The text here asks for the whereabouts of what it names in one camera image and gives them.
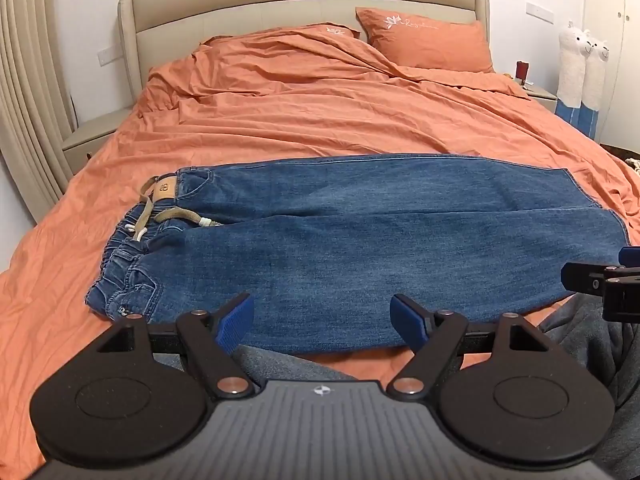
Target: gray plastic base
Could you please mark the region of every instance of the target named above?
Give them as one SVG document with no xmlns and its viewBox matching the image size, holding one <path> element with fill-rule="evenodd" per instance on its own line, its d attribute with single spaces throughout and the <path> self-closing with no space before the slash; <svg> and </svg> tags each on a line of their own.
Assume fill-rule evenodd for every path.
<svg viewBox="0 0 640 480">
<path fill-rule="evenodd" d="M 36 480 L 609 479 L 591 462 L 548 472 L 484 463 L 452 443 L 429 410 L 377 383 L 270 381 L 221 402 L 187 445 L 128 470 L 49 462 Z"/>
</svg>

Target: orange bed sheet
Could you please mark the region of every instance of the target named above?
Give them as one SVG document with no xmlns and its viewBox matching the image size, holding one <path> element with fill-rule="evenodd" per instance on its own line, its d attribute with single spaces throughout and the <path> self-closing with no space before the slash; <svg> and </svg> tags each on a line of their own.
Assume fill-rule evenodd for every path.
<svg viewBox="0 0 640 480">
<path fill-rule="evenodd" d="M 508 78 L 399 67 L 362 41 L 318 27 L 210 40 L 152 71 L 132 114 L 0 276 L 0 478 L 23 478 L 42 462 L 31 395 L 108 327 L 84 294 L 149 176 L 368 153 L 462 153 L 568 168 L 640 242 L 639 177 Z M 316 359 L 388 380 L 409 357 L 401 350 Z"/>
</svg>

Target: rope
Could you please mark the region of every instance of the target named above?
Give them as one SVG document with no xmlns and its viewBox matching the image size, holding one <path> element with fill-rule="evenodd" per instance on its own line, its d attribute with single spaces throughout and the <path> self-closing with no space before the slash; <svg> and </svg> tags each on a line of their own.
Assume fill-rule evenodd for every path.
<svg viewBox="0 0 640 480">
<path fill-rule="evenodd" d="M 140 189 L 140 202 L 145 203 L 145 208 L 140 213 L 136 224 L 133 226 L 133 239 L 137 242 L 142 240 L 142 236 L 146 233 L 146 224 L 149 222 L 149 217 L 154 208 L 154 203 L 151 201 L 151 197 L 146 194 L 151 186 L 156 183 L 156 178 L 153 176 L 147 180 Z"/>
<path fill-rule="evenodd" d="M 154 221 L 160 223 L 171 218 L 181 218 L 183 220 L 188 220 L 189 222 L 198 224 L 200 227 L 215 227 L 222 225 L 220 222 L 215 222 L 211 218 L 200 216 L 196 212 L 189 211 L 188 209 L 183 209 L 181 207 L 172 207 L 170 209 L 165 209 L 161 213 L 158 213 L 156 216 L 154 216 Z"/>
</svg>

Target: nightstand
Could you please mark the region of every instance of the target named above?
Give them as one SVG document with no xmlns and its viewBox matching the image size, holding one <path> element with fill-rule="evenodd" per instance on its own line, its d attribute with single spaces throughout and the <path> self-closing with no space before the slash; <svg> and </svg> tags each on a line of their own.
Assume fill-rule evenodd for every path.
<svg viewBox="0 0 640 480">
<path fill-rule="evenodd" d="M 131 113 L 131 108 L 123 108 L 91 121 L 87 121 L 62 143 L 62 152 L 71 171 L 76 174 L 94 156 L 122 121 Z"/>
<path fill-rule="evenodd" d="M 551 113 L 556 113 L 556 103 L 558 102 L 558 98 L 551 92 L 547 92 L 544 88 L 530 85 L 528 83 L 524 85 L 524 90 L 529 97 L 538 101 Z"/>
</svg>

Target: logo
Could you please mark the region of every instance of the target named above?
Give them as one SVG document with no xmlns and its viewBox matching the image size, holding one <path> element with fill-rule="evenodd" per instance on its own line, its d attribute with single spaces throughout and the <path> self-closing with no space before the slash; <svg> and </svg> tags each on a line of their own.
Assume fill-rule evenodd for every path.
<svg viewBox="0 0 640 480">
<path fill-rule="evenodd" d="M 331 391 L 332 391 L 331 388 L 329 388 L 328 386 L 324 386 L 324 384 L 320 384 L 320 386 L 316 386 L 314 388 L 314 393 L 321 397 L 325 395 L 329 395 Z"/>
</svg>

